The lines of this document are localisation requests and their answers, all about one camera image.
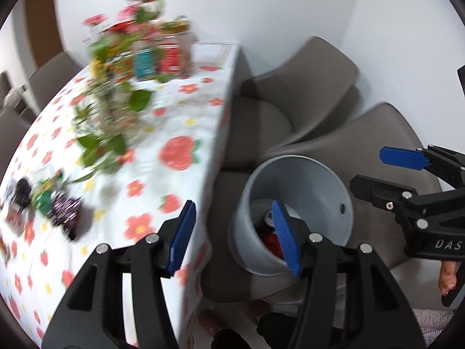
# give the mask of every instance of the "red label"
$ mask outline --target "red label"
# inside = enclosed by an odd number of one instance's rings
[[[164,57],[159,62],[160,73],[175,73],[180,71],[181,51],[178,45],[160,46],[164,50]]]

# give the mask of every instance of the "floral tablecloth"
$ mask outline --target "floral tablecloth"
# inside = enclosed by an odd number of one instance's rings
[[[212,61],[215,46],[222,59]],[[197,223],[182,268],[162,285],[180,347],[194,347],[192,321],[202,297],[200,274],[211,251],[205,220],[224,156],[237,52],[235,45],[194,44],[195,70],[190,78],[162,85],[139,83],[155,92],[150,109],[143,113],[141,141],[120,158],[117,173],[98,174],[70,188],[71,196],[84,197],[75,241],[39,214],[27,222],[20,237],[0,222],[12,254],[7,264],[0,261],[0,292],[39,346],[67,287],[98,244],[112,248],[134,244],[178,216],[186,200],[193,200]],[[72,178],[85,174],[71,119],[88,77],[87,67],[33,123],[13,156],[0,193],[10,177],[20,179],[44,164],[63,168]],[[123,280],[123,306],[126,340],[137,344],[130,275]]]

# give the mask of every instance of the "brown door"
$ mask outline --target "brown door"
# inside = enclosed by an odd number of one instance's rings
[[[40,68],[63,51],[54,0],[25,0],[26,26],[31,50]]]

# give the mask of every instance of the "chair backrest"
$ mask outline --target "chair backrest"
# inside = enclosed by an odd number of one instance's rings
[[[41,110],[71,80],[81,67],[66,52],[61,52],[40,67],[29,79],[29,85]]]
[[[30,125],[9,107],[0,111],[0,177],[2,179],[29,127]]]
[[[241,95],[265,100],[291,121],[293,135],[280,145],[309,138],[334,111],[357,78],[357,67],[327,41],[313,37],[289,61],[244,82]]]
[[[6,71],[0,73],[0,106],[3,106],[3,99],[10,92],[12,86]]]
[[[384,165],[380,160],[380,150],[384,146],[406,149],[423,147],[401,113],[387,103],[376,106],[333,133],[269,152],[257,161],[262,163],[285,154],[303,155],[331,168],[347,189],[350,180],[361,174],[412,186],[419,194],[441,191],[438,179],[427,171]],[[405,239],[401,227],[394,221],[394,214],[353,198],[352,194],[350,196],[354,224],[347,246],[357,247],[363,242],[372,244],[389,268],[405,260]]]

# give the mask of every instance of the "glass jar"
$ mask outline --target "glass jar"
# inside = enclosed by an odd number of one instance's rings
[[[138,81],[152,80],[157,75],[154,42],[138,40],[133,43],[134,76]]]
[[[167,76],[188,76],[192,69],[192,36],[190,23],[179,19],[160,27],[158,48],[162,50],[159,73]]]

